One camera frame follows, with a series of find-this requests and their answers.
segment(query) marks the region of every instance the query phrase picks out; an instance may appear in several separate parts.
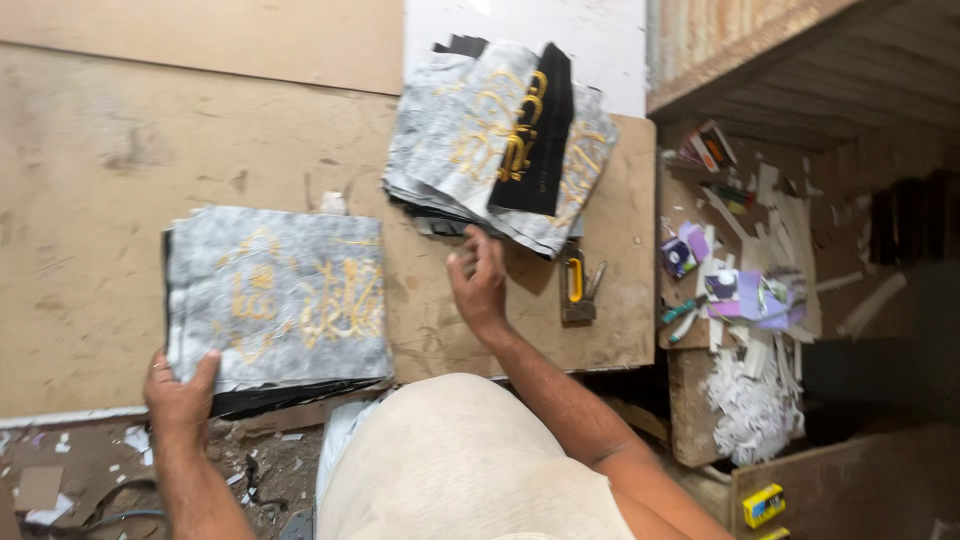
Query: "cardboard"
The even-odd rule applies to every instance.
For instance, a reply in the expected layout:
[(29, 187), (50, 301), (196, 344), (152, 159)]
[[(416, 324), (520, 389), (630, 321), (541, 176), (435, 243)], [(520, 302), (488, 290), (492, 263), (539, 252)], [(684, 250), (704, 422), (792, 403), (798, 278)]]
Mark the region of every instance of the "cardboard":
[(53, 510), (57, 506), (63, 467), (27, 467), (20, 473), (17, 510)]
[(7, 540), (23, 540), (20, 527), (13, 515), (13, 495), (10, 486), (0, 479), (0, 538)]

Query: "box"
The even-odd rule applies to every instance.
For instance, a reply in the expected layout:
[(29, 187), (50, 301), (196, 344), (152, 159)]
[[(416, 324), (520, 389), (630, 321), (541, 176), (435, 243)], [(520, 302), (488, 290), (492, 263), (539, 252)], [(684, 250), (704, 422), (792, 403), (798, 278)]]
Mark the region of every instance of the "box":
[(786, 509), (783, 488), (772, 483), (743, 500), (743, 519), (750, 528), (757, 528)]

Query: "wooden workbench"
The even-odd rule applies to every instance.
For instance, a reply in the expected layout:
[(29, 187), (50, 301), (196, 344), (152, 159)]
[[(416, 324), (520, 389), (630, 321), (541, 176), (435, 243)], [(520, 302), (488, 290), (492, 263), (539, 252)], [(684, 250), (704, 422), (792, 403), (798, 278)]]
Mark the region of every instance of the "wooden workbench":
[[(396, 379), (500, 374), (453, 304), (457, 240), (419, 235), (380, 175), (392, 96), (0, 44), (0, 416), (138, 405), (162, 343), (160, 231), (207, 204), (384, 221)], [(512, 322), (568, 370), (653, 362), (654, 127), (620, 140), (589, 202), (593, 325), (560, 323), (557, 264), (508, 245)]]

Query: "plywood board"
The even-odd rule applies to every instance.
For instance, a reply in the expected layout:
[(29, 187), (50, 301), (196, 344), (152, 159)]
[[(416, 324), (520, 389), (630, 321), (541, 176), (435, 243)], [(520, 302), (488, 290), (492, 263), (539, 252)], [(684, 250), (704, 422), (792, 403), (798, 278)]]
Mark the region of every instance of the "plywood board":
[[(206, 204), (315, 211), (328, 189), (384, 221), (399, 381), (501, 374), (453, 304), (456, 240), (417, 234), (380, 177), (396, 98), (0, 45), (0, 414), (141, 403), (163, 340), (159, 234)], [(507, 246), (513, 324), (564, 369), (654, 355), (653, 123), (620, 141), (588, 203), (593, 325), (560, 324), (558, 266)]]
[[(928, 538), (934, 519), (960, 520), (960, 431), (934, 427), (869, 435), (735, 469), (731, 525), (741, 540), (779, 527), (793, 538)], [(750, 529), (744, 499), (771, 483), (786, 509)]]
[(4, 0), (0, 40), (399, 94), (403, 0)]

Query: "stack of fabric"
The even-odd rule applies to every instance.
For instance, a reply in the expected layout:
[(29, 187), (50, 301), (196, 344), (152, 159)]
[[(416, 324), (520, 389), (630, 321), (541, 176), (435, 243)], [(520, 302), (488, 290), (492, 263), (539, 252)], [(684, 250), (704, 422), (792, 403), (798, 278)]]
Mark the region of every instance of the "stack of fabric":
[(207, 207), (165, 235), (167, 358), (189, 380), (223, 351), (214, 416), (365, 388), (394, 373), (381, 224), (370, 217)]
[(616, 143), (601, 97), (571, 82), (552, 43), (538, 57), (455, 37), (407, 79), (384, 187), (416, 216), (478, 223), (553, 258)]

